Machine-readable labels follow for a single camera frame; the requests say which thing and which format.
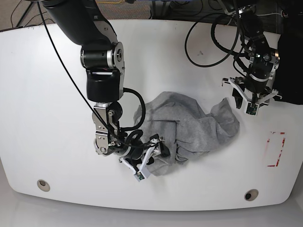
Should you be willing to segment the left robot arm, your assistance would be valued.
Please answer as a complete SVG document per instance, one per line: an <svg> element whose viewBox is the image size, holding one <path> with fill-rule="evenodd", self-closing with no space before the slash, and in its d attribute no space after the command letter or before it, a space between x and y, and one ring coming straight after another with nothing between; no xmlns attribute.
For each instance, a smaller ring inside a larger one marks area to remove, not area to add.
<svg viewBox="0 0 303 227"><path fill-rule="evenodd" d="M245 66L237 54L233 62L242 69L242 77L223 79L223 82L233 87L236 107L255 116L260 107L269 104L271 98L280 97L279 92L272 88L280 63L279 53L269 46L262 21L253 12L257 1L221 0L219 3L227 15L235 16L241 29L242 50L250 61L249 66Z"/></svg>

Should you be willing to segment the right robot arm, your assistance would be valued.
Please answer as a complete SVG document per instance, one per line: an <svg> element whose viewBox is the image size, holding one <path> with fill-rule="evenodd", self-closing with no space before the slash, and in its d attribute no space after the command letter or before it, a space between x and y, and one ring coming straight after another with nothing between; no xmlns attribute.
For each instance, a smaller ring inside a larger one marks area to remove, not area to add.
<svg viewBox="0 0 303 227"><path fill-rule="evenodd" d="M137 91L124 87L124 47L97 3L94 0L40 0L37 4L81 47L80 61L87 75L86 94L82 97L86 103L95 103L91 111L96 129L96 153L118 155L119 162L139 180L150 174L165 174L168 165L164 159L170 156L170 151L158 134L142 141L146 106ZM132 127L121 127L119 123L123 114L119 100L125 93L137 96L140 102L140 117Z"/></svg>

